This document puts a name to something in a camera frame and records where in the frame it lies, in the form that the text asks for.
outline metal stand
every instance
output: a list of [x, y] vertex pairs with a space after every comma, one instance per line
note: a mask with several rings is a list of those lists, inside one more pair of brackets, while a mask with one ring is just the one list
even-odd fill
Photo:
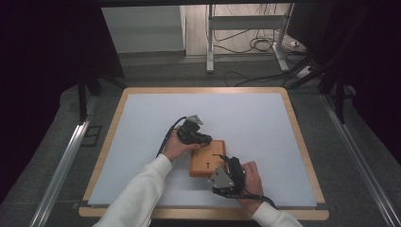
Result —
[[242, 29], [280, 29], [277, 42], [272, 44], [274, 54], [283, 72], [287, 72], [286, 59], [281, 51], [281, 44], [286, 33], [289, 16], [293, 4], [289, 4], [284, 15], [255, 15], [255, 16], [214, 16], [213, 5], [209, 5], [208, 17], [208, 44], [207, 44], [207, 72], [214, 72], [213, 40], [214, 30], [242, 30]]

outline metal rail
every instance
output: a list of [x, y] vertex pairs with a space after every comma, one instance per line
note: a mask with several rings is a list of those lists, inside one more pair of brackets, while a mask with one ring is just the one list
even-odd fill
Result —
[[95, 106], [98, 102], [97, 96], [92, 96], [88, 103], [88, 116], [86, 121], [83, 122], [82, 125], [77, 125], [73, 136], [61, 157], [60, 163], [57, 166], [57, 169], [51, 179], [49, 186], [44, 192], [44, 196], [42, 197], [41, 202], [33, 216], [29, 226], [44, 226], [47, 222], [47, 219], [50, 215], [51, 210], [53, 209], [54, 203], [56, 202], [56, 198], [59, 196], [61, 187], [65, 181], [65, 177], [68, 174], [68, 171], [74, 161], [75, 155], [79, 148], [79, 145], [82, 141], [83, 136], [91, 122], [92, 115], [95, 109]]
[[335, 107], [332, 100], [327, 95], [321, 95], [321, 98], [383, 218], [386, 220], [388, 226], [401, 227], [400, 218], [393, 208], [391, 201], [387, 197], [386, 192], [377, 181], [375, 174], [370, 169], [369, 165], [366, 163], [361, 150], [353, 139], [351, 133], [348, 131], [347, 126], [340, 122], [336, 113], [333, 111]]

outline white board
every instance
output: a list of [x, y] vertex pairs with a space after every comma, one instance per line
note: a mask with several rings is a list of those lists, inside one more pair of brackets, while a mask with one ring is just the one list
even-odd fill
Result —
[[[316, 201], [280, 94], [129, 95], [90, 205], [110, 204], [156, 156], [166, 132], [197, 114], [199, 132], [224, 140], [227, 156], [256, 161], [265, 195], [280, 207], [315, 207]], [[189, 177], [189, 152], [173, 163], [158, 205], [239, 206], [212, 193], [206, 178]]]

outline metal frame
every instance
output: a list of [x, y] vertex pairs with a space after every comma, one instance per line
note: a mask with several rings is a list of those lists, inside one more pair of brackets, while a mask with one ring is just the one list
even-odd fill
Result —
[[340, 119], [337, 118], [337, 115], [334, 112], [335, 107], [331, 98], [328, 95], [321, 95], [321, 98], [383, 218], [386, 220], [388, 226], [400, 227], [400, 217], [396, 213], [391, 201], [387, 197], [386, 192], [381, 187], [380, 183], [375, 177], [375, 174], [370, 169], [368, 163], [363, 157], [361, 150], [353, 139], [351, 133], [348, 131], [347, 126], [342, 124]]
[[208, 41], [206, 54], [206, 69], [208, 73], [214, 72], [214, 54], [212, 33], [214, 30], [240, 30], [240, 29], [280, 29], [277, 42], [272, 49], [283, 72], [288, 72], [286, 58], [281, 51], [284, 35], [287, 30], [293, 3], [290, 3], [284, 15], [256, 15], [256, 16], [214, 16], [213, 5], [209, 5]]
[[51, 210], [53, 209], [53, 205], [56, 202], [56, 198], [59, 196], [61, 187], [64, 183], [65, 177], [68, 174], [68, 171], [74, 161], [75, 155], [79, 148], [79, 145], [85, 135], [85, 132], [91, 122], [93, 112], [95, 110], [95, 106], [97, 104], [98, 97], [92, 96], [88, 103], [88, 116], [86, 120], [81, 124], [77, 125], [73, 136], [71, 137], [70, 142], [61, 157], [60, 163], [57, 166], [57, 169], [51, 179], [46, 191], [44, 192], [44, 196], [42, 197], [41, 202], [33, 216], [29, 226], [44, 226], [47, 222], [47, 219], [50, 215]]

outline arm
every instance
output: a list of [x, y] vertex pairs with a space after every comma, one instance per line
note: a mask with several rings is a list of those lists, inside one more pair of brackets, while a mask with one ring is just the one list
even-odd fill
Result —
[[[245, 171], [245, 190], [242, 194], [264, 195], [262, 181], [255, 162], [242, 165]], [[300, 222], [286, 212], [277, 211], [266, 202], [255, 200], [238, 200], [239, 204], [251, 214], [261, 226], [302, 226]]]
[[165, 189], [165, 178], [172, 168], [171, 163], [187, 150], [200, 146], [182, 144], [176, 132], [171, 133], [163, 154], [130, 180], [95, 227], [148, 226], [151, 212]]

